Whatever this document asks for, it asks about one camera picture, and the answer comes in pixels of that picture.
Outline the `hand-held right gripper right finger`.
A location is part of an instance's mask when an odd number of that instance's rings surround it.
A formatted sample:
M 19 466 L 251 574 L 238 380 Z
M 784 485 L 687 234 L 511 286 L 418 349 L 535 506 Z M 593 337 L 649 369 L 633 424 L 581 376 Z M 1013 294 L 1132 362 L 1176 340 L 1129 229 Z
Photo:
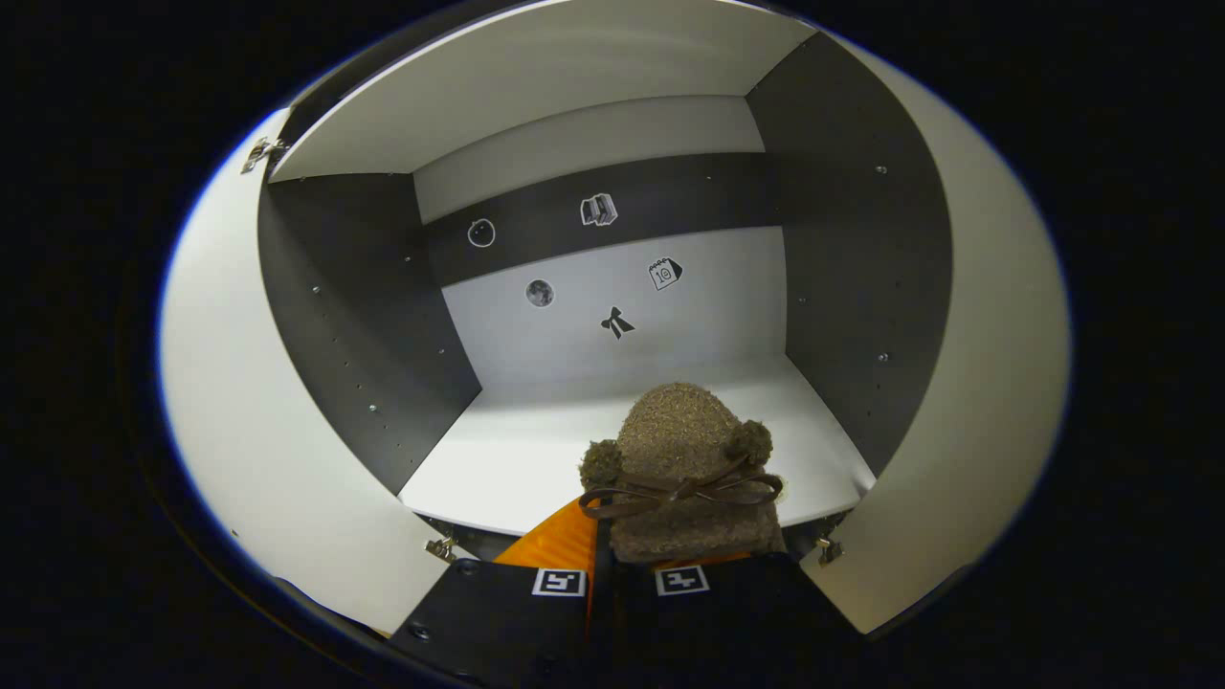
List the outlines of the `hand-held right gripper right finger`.
M 612 563 L 590 607 L 590 689 L 824 689 L 860 633 L 782 554 Z

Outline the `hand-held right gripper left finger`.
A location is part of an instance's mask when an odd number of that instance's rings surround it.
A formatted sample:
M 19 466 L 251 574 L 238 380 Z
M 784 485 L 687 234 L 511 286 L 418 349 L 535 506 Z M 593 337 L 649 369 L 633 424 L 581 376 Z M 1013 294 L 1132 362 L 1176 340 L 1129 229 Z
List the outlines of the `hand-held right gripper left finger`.
M 445 571 L 390 645 L 477 689 L 586 689 L 597 527 L 568 501 L 522 536 L 448 523 Z

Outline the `white shoe cabinet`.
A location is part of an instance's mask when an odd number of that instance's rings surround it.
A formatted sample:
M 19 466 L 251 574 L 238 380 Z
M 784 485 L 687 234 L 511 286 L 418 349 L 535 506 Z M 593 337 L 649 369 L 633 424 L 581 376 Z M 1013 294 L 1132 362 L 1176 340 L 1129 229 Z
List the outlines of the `white shoe cabinet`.
M 462 0 L 293 105 L 258 270 L 294 370 L 417 519 L 524 535 L 648 389 L 771 430 L 784 526 L 927 392 L 944 183 L 865 63 L 736 0 Z

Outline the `brown fuzzy shoe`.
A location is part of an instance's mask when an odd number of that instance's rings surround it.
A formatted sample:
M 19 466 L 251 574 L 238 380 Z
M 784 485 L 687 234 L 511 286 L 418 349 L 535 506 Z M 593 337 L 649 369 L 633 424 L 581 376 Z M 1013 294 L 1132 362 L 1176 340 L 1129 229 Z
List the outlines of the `brown fuzzy shoe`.
M 784 481 L 771 454 L 769 428 L 709 389 L 660 385 L 631 405 L 617 436 L 588 445 L 577 504 L 630 566 L 779 553 Z

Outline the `white shoe cabinet door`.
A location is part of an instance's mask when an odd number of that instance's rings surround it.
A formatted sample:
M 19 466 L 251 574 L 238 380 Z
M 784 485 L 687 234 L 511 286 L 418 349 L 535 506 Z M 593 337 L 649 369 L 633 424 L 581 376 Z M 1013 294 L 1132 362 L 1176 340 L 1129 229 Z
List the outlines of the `white shoe cabinet door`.
M 918 123 L 944 183 L 952 291 L 916 416 L 884 474 L 802 570 L 867 636 L 953 588 L 1019 519 L 1058 445 L 1073 363 L 1058 250 L 1006 158 L 953 105 L 858 47 Z
M 294 370 L 258 266 L 265 162 L 277 109 L 229 152 L 187 215 L 167 271 L 159 379 L 198 497 L 258 573 L 381 633 L 410 618 L 446 570 L 426 523 L 391 497 L 325 421 Z

